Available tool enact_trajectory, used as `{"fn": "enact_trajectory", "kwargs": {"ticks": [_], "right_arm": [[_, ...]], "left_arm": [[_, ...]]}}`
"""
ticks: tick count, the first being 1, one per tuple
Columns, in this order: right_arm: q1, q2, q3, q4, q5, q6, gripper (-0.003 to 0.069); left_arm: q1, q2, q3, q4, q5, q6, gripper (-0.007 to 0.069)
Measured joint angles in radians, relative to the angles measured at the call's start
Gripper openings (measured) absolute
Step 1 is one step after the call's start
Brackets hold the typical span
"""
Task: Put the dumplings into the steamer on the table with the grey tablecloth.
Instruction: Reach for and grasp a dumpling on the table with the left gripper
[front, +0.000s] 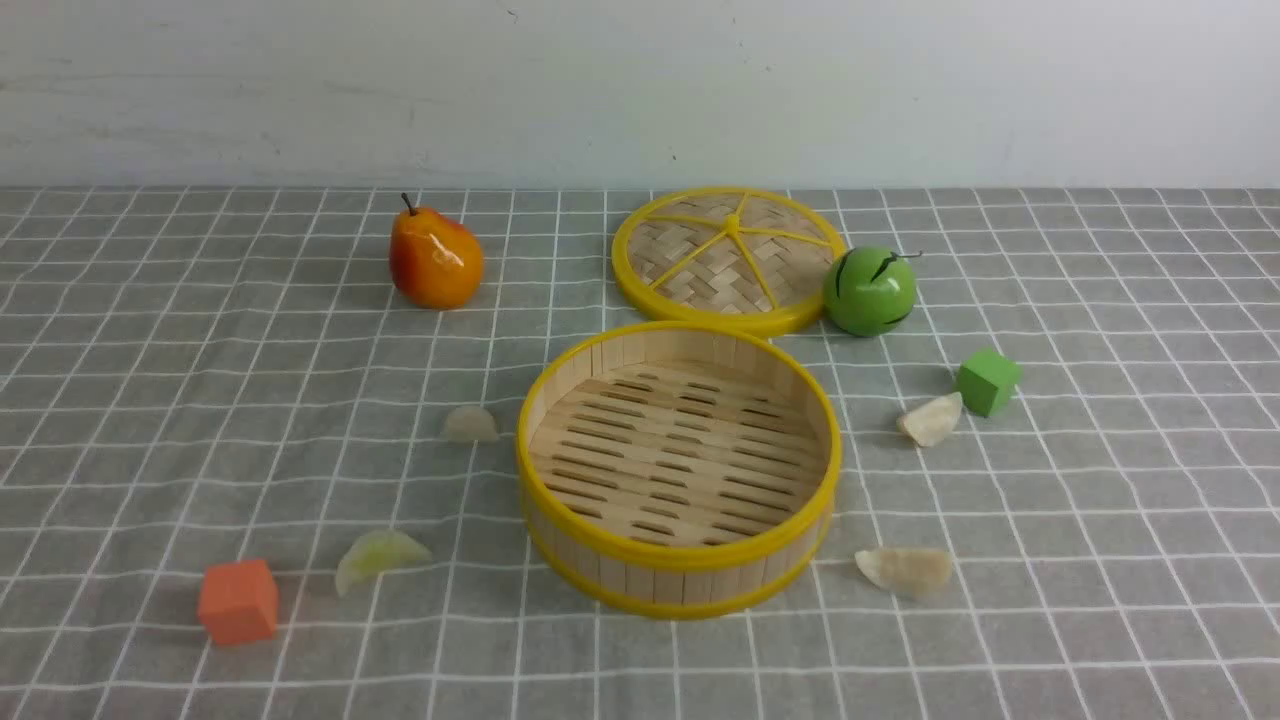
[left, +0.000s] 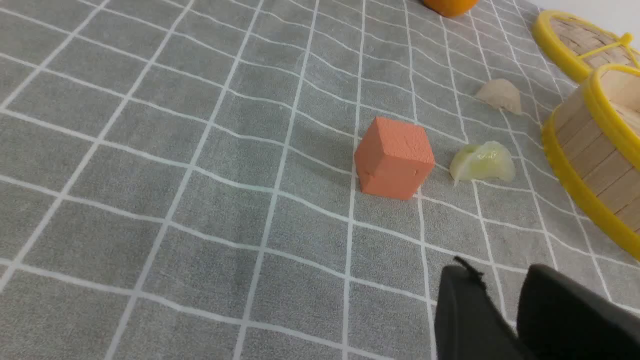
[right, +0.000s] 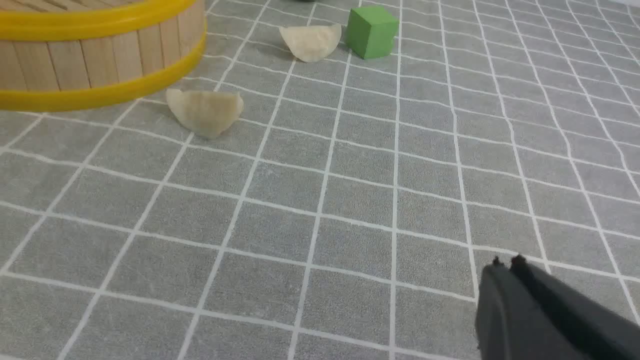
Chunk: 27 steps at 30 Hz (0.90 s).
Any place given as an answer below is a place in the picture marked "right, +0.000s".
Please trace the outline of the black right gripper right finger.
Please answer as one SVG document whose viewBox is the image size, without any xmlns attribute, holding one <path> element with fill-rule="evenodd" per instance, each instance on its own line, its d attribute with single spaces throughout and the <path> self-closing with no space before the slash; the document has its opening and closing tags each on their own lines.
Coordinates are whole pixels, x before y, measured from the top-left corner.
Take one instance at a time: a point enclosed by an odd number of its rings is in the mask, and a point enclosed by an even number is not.
<svg viewBox="0 0 640 360">
<path fill-rule="evenodd" d="M 637 360 L 639 327 L 569 287 L 523 255 L 510 260 L 518 278 L 547 319 L 588 360 Z"/>
</svg>

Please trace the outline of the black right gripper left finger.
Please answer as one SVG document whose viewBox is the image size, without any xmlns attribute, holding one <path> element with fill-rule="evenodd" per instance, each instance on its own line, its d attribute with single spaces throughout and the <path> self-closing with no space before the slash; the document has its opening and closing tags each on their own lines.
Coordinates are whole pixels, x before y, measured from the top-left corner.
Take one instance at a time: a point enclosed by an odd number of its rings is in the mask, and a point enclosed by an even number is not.
<svg viewBox="0 0 640 360">
<path fill-rule="evenodd" d="M 475 333 L 483 360 L 576 358 L 576 349 L 498 256 L 481 272 Z"/>
</svg>

